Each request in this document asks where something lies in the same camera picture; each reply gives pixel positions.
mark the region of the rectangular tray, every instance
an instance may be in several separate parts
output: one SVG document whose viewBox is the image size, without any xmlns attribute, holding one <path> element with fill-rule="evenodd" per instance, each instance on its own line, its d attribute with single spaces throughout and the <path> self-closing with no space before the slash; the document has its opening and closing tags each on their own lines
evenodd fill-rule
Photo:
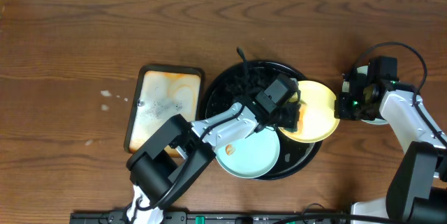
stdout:
<svg viewBox="0 0 447 224">
<path fill-rule="evenodd" d="M 180 73 L 180 74 L 190 74 L 190 75 L 197 75 L 200 78 L 200 86 L 198 90 L 198 99 L 197 99 L 197 106 L 196 106 L 196 119 L 197 119 L 197 111 L 199 108 L 199 101 L 202 97 L 202 90 L 203 90 L 203 83 L 205 80 L 205 74 L 202 69 L 200 68 L 192 68 L 192 67 L 184 67 L 184 66 L 164 66 L 164 65 L 146 65 L 143 66 L 140 69 L 140 72 L 138 73 L 138 80 L 137 80 L 137 86 L 135 88 L 135 95 L 133 96 L 132 100 L 132 109 L 131 109 L 131 116 L 129 117 L 129 124 L 127 126 L 127 132 L 126 132 L 126 138 L 124 139 L 124 150 L 128 153 L 132 153 L 129 146 L 131 143 L 131 136 L 132 136 L 132 130 L 133 130 L 133 124 L 135 122 L 135 118 L 137 115 L 137 102 L 141 94 L 142 89 L 142 81 L 144 80 L 145 73 L 147 71 L 159 71 L 159 72 L 165 72 L 165 73 Z"/>
</svg>

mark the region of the wood grain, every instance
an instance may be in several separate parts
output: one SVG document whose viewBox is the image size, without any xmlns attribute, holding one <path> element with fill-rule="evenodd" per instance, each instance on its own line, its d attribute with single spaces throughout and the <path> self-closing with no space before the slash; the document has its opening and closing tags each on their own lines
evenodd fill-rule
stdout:
<svg viewBox="0 0 447 224">
<path fill-rule="evenodd" d="M 239 45 L 248 59 L 282 61 L 337 92 L 353 60 L 389 40 L 425 57 L 425 105 L 446 129 L 447 0 L 9 0 L 0 20 L 0 218 L 67 223 L 72 211 L 130 202 L 122 145 L 145 64 L 200 67 L 208 86 L 240 61 Z M 401 79 L 419 83 L 415 56 L 376 54 L 398 57 Z M 389 126 L 343 121 L 292 177 L 238 179 L 213 162 L 175 206 L 342 208 L 383 197 L 402 157 Z"/>
</svg>

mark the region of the white plate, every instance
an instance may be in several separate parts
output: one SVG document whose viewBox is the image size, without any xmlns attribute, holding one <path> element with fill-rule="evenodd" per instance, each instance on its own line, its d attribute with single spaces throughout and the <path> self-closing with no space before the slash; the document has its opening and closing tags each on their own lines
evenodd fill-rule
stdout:
<svg viewBox="0 0 447 224">
<path fill-rule="evenodd" d="M 275 131 L 264 129 L 248 138 L 230 143 L 234 152 L 226 153 L 227 147 L 217 150 L 217 162 L 229 173 L 244 179 L 266 174 L 279 157 L 279 138 Z"/>
</svg>

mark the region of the black cable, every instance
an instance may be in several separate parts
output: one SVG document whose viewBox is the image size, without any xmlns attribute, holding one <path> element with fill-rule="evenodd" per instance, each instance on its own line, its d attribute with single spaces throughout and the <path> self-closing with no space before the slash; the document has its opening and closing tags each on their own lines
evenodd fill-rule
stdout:
<svg viewBox="0 0 447 224">
<path fill-rule="evenodd" d="M 319 220 L 319 219 L 365 221 L 365 222 L 370 222 L 370 223 L 383 223 L 383 224 L 406 224 L 406 222 L 404 222 L 404 221 L 396 221 L 396 220 L 380 218 L 380 217 L 375 217 L 375 216 L 361 216 L 361 215 L 351 215 L 351 214 L 308 214 L 306 216 L 296 216 L 296 217 L 286 218 L 284 220 L 277 221 L 273 224 L 288 224 L 293 221 Z"/>
<path fill-rule="evenodd" d="M 325 208 L 324 208 L 321 204 L 319 204 L 319 203 L 312 203 L 312 204 L 307 205 L 307 207 L 305 208 L 305 210 L 301 213 L 301 216 L 304 216 L 304 215 L 306 214 L 307 210 L 309 210 L 309 208 L 312 207 L 312 206 L 319 206 L 319 207 L 321 207 L 322 209 L 325 209 Z M 302 222 L 303 222 L 304 224 L 308 224 L 307 220 L 302 220 Z"/>
<path fill-rule="evenodd" d="M 101 222 L 102 218 L 105 216 L 106 214 L 101 214 L 98 218 L 98 224 L 104 224 Z"/>
<path fill-rule="evenodd" d="M 244 78 L 245 78 L 245 95 L 249 94 L 249 64 L 247 59 L 245 58 L 245 54 L 240 47 L 236 48 L 236 52 L 239 54 L 239 57 L 242 58 L 242 66 L 244 68 Z"/>
<path fill-rule="evenodd" d="M 137 219 L 137 208 L 135 206 L 135 209 L 133 210 L 133 215 L 132 215 L 132 219 L 130 220 L 129 224 L 133 224 L 135 222 L 135 220 Z"/>
<path fill-rule="evenodd" d="M 244 66 L 244 76 L 245 76 L 245 84 L 246 84 L 246 92 L 248 93 L 248 82 L 249 82 L 249 71 L 248 71 L 248 63 L 247 63 L 247 59 L 245 58 L 244 52 L 242 51 L 242 49 L 240 47 L 237 48 L 237 53 L 239 54 L 239 56 L 242 58 L 243 60 L 243 66 Z M 215 127 L 220 126 L 221 124 L 224 124 L 230 120 L 236 119 L 238 118 L 241 114 L 242 111 L 244 110 L 245 105 L 243 105 L 239 112 L 237 112 L 236 114 L 234 114 L 233 116 L 227 118 L 227 119 L 223 119 L 209 127 L 206 128 L 206 130 L 203 131 L 203 133 L 200 135 L 200 137 L 198 138 L 199 142 L 202 142 L 203 138 Z M 174 183 L 171 185 L 171 187 L 163 194 L 163 196 L 160 197 L 159 200 L 157 200 L 157 202 L 153 205 L 151 205 L 149 203 L 149 206 L 147 207 L 141 207 L 140 206 L 140 201 L 139 199 L 137 199 L 135 201 L 135 208 L 138 209 L 139 211 L 149 211 L 152 209 L 155 209 L 156 207 L 158 207 L 160 205 L 160 202 L 164 201 L 167 196 L 170 194 L 170 192 L 173 191 L 173 189 L 178 185 L 179 181 L 182 179 L 182 177 L 184 176 L 184 173 L 186 172 L 189 163 L 192 160 L 192 157 L 194 156 L 194 154 L 196 154 L 196 151 L 194 151 L 184 162 L 182 169 L 180 170 L 177 178 L 175 178 Z"/>
<path fill-rule="evenodd" d="M 424 75 L 422 77 L 422 80 L 420 81 L 420 84 L 418 86 L 418 88 L 416 88 L 416 90 L 413 93 L 413 106 L 415 107 L 416 111 L 418 112 L 420 118 L 425 122 L 425 124 L 427 124 L 428 128 L 433 132 L 433 138 L 437 137 L 439 139 L 439 141 L 447 148 L 447 141 L 445 141 L 445 139 L 442 138 L 442 131 L 438 131 L 433 125 L 432 123 L 427 119 L 427 117 L 424 115 L 424 113 L 422 112 L 422 110 L 419 108 L 419 103 L 416 100 L 417 95 L 420 93 L 420 90 L 422 89 L 422 87 L 424 86 L 425 80 L 427 79 L 427 75 L 428 75 L 428 70 L 427 70 L 427 65 L 425 64 L 424 58 L 419 54 L 418 51 L 416 51 L 414 48 L 412 48 L 411 46 L 405 44 L 405 43 L 401 43 L 401 42 L 386 42 L 386 43 L 379 43 L 378 45 L 374 45 L 372 47 L 370 47 L 369 49 L 365 50 L 358 58 L 357 61 L 354 63 L 351 72 L 345 76 L 345 80 L 349 81 L 349 79 L 351 78 L 352 75 L 355 75 L 355 73 L 357 72 L 357 67 L 358 64 L 360 64 L 360 62 L 369 54 L 371 53 L 373 50 L 375 50 L 378 47 L 383 47 L 383 46 L 389 46 L 389 45 L 397 45 L 397 46 L 402 46 L 405 47 L 406 49 L 412 51 L 418 58 L 420 63 L 422 64 L 423 70 L 424 70 Z"/>
</svg>

